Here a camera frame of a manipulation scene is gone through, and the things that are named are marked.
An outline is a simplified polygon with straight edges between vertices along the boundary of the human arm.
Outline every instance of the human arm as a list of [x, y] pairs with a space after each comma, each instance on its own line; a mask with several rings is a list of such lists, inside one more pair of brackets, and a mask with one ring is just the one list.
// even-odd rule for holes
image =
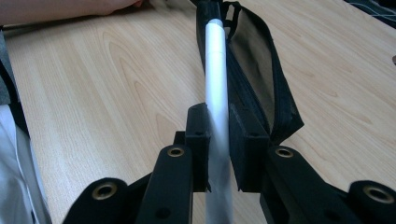
[[107, 15], [142, 0], [0, 0], [0, 25]]

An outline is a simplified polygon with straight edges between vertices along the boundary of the black bag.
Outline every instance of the black bag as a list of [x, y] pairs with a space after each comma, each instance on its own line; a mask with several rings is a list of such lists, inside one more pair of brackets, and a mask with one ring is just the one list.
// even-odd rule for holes
[[219, 1], [219, 7], [217, 2], [192, 2], [197, 5], [197, 41], [203, 65], [205, 26], [210, 19], [219, 17], [228, 33], [229, 105], [252, 111], [270, 136], [270, 145], [279, 145], [304, 123], [283, 75], [268, 26], [238, 2]]

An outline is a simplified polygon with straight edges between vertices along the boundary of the wood grain surface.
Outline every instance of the wood grain surface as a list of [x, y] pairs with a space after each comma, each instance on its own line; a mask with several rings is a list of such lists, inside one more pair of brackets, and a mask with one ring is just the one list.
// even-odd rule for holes
[[[284, 142], [330, 184], [396, 189], [396, 31], [341, 0], [243, 0], [270, 27], [305, 126]], [[128, 184], [205, 99], [187, 0], [9, 28], [7, 47], [54, 223], [97, 179]], [[235, 223], [265, 223], [234, 192]], [[193, 222], [204, 223], [195, 194]]]

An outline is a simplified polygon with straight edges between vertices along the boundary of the black fabric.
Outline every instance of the black fabric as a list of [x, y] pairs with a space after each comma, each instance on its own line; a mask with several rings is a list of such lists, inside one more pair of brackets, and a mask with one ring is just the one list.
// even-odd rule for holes
[[344, 1], [396, 29], [396, 0]]
[[[3, 36], [3, 31], [1, 30], [2, 27], [0, 27], [0, 37], [4, 38]], [[23, 109], [21, 102], [19, 102], [19, 97], [18, 97], [18, 91], [17, 88], [11, 78], [11, 75], [8, 73], [5, 63], [9, 62], [9, 60], [0, 60], [0, 76], [4, 81], [4, 84], [6, 85], [9, 99], [10, 99], [10, 104], [8, 104], [9, 109], [11, 110], [12, 116], [14, 118], [15, 124], [21, 128], [22, 131], [24, 131], [29, 137], [29, 131], [27, 129], [27, 124], [26, 124], [26, 119], [23, 114]]]
[[[213, 3], [197, 4], [197, 41], [205, 66], [205, 25]], [[237, 2], [220, 4], [227, 34], [227, 75], [229, 104], [253, 111], [272, 145], [279, 145], [304, 126], [276, 47], [265, 22]]]

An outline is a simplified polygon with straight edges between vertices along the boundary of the white plastic rod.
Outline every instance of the white plastic rod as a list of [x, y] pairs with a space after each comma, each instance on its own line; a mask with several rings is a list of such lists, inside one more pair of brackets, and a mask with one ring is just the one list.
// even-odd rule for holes
[[211, 138], [209, 144], [209, 184], [206, 194], [206, 224], [233, 223], [228, 136], [227, 71], [225, 34], [220, 20], [205, 28], [205, 100]]

